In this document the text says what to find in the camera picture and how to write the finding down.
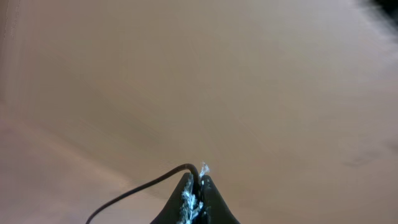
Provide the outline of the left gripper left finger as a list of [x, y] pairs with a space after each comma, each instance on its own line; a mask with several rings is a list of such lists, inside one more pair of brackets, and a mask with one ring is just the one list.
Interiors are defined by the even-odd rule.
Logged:
[[195, 197], [192, 191], [193, 175], [184, 173], [165, 206], [150, 224], [180, 223], [187, 214], [187, 210], [190, 210], [190, 205], [187, 205], [188, 199]]

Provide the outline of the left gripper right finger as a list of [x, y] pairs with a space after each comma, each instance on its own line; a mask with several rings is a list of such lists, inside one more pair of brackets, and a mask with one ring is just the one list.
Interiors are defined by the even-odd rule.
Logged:
[[198, 217], [199, 224], [239, 224], [223, 200], [209, 175], [201, 178], [201, 201], [203, 208]]

